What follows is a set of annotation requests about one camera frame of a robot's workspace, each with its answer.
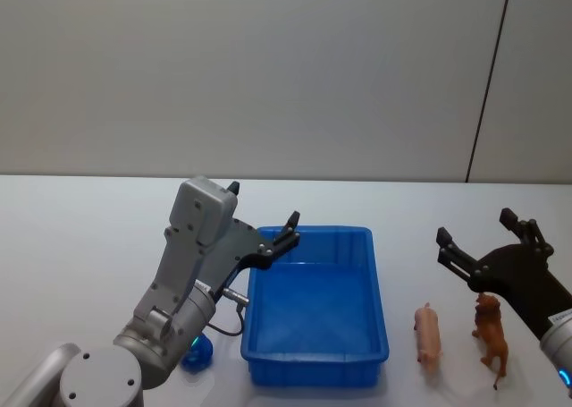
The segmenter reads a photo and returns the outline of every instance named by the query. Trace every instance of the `toy pig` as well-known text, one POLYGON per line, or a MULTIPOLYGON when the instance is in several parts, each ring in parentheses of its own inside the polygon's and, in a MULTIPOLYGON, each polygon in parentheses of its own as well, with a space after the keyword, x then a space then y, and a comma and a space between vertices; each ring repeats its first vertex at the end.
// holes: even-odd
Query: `toy pig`
POLYGON ((439 336, 437 313, 429 307, 429 303, 415 312, 417 338, 417 362, 423 369, 433 374, 439 366, 441 352, 441 337, 439 336))
POLYGON ((481 337, 486 343, 486 356, 481 358, 481 362, 490 367, 495 356, 500 358, 499 372, 494 385, 492 385, 496 390, 499 379, 507 375, 507 359, 509 357, 509 346, 504 339, 502 330, 501 304, 492 295, 484 293, 479 293, 476 302, 476 330, 473 331, 473 337, 481 337))

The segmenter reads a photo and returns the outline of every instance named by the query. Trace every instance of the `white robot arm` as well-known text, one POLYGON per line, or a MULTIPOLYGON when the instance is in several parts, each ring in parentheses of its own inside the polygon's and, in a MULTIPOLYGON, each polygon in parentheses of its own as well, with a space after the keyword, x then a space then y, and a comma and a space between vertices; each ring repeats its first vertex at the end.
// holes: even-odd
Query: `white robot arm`
POLYGON ((245 268, 268 269, 296 247, 299 213, 272 241, 233 218, 239 184, 223 188, 203 176, 184 182, 164 231, 155 280, 114 345, 82 352, 75 344, 48 355, 3 407, 142 407, 143 390, 160 386, 215 314, 245 268))

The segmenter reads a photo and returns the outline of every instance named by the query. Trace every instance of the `cable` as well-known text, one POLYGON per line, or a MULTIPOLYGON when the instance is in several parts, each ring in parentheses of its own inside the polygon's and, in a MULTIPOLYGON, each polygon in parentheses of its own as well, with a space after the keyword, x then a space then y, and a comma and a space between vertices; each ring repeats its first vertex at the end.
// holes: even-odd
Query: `cable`
POLYGON ((240 313, 239 310, 236 310, 236 313, 237 313, 237 315, 239 315, 239 319, 240 319, 240 331, 237 333, 230 333, 229 331, 224 331, 223 329, 219 328, 218 326, 211 324, 210 322, 206 325, 213 328, 214 331, 218 331, 222 335, 228 335, 229 337, 237 337, 237 336, 241 335, 244 331, 244 318, 242 317, 242 313, 240 313))

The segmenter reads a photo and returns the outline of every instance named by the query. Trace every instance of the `white table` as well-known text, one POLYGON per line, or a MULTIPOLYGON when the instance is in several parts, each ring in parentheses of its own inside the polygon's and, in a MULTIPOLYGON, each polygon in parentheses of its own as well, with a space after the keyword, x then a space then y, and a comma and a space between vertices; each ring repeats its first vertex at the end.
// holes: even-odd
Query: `white table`
MULTIPOLYGON (((0 400, 48 346, 112 342, 152 280, 163 229, 181 179, 0 176, 2 342, 0 400)), ((572 288, 572 187, 445 183, 243 181, 236 215, 255 226, 363 225, 374 233, 390 358, 368 390, 259 388, 240 357, 240 338, 211 330, 214 363, 191 376, 176 369, 145 393, 148 406, 485 406, 570 405, 538 341, 502 302, 509 375, 499 391, 471 336, 475 294, 436 262, 445 225, 477 258, 516 238, 498 221, 503 207, 535 217, 555 250, 552 273, 572 288), (441 381, 427 385, 416 362, 413 314, 439 313, 441 381)), ((234 286, 246 291, 247 274, 234 286)), ((236 327, 224 300, 214 322, 236 327)))

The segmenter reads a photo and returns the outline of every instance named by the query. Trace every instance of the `blue object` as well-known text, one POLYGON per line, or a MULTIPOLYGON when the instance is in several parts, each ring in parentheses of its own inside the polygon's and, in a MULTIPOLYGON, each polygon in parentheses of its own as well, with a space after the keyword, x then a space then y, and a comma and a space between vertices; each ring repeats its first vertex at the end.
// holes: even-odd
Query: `blue object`
POLYGON ((206 335, 201 334, 191 343, 189 350, 182 357, 181 366, 189 373, 198 373, 211 365, 212 358, 213 344, 206 335))
MULTIPOLYGON (((272 239, 280 227, 259 232, 272 239)), ((250 270, 240 352, 263 386, 373 386, 389 357, 367 228, 301 226, 297 248, 250 270)))

